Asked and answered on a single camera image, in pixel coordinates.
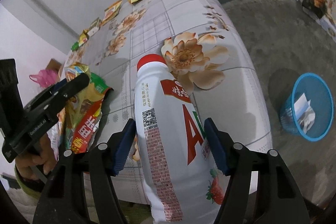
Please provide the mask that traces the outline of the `person left hand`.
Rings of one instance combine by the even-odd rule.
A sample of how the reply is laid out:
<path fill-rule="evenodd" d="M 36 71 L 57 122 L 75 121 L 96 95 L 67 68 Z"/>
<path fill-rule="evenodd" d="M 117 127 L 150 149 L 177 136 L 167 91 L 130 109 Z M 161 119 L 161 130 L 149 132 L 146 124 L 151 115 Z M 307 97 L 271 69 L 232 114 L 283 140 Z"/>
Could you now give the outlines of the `person left hand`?
<path fill-rule="evenodd" d="M 38 176 L 31 169 L 32 166 L 42 165 L 43 173 L 47 175 L 56 165 L 54 151 L 51 148 L 51 141 L 47 134 L 44 134 L 39 144 L 41 151 L 39 155 L 29 153 L 21 154 L 15 159 L 15 166 L 19 174 L 27 180 L 38 180 Z"/>

